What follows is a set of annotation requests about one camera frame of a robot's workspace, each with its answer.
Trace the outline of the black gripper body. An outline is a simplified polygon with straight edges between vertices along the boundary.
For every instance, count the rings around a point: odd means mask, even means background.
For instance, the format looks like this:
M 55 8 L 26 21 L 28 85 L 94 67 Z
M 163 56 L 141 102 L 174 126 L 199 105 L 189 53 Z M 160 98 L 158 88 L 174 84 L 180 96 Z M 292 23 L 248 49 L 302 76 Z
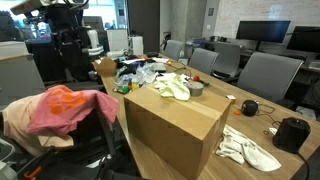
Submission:
M 58 54 L 66 64 L 87 62 L 87 30 L 82 25 L 83 10 L 77 6 L 49 8 L 52 40 Z

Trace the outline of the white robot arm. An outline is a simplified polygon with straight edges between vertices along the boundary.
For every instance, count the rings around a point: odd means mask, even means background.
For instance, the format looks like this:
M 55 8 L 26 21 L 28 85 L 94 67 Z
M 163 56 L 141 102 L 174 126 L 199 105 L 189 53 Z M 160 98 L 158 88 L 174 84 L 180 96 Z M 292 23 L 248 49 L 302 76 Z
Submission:
M 83 25 L 83 11 L 88 8 L 89 0 L 24 0 L 10 10 L 23 14 L 26 25 L 48 24 L 56 53 L 63 60 L 81 63 L 89 57 L 89 37 Z

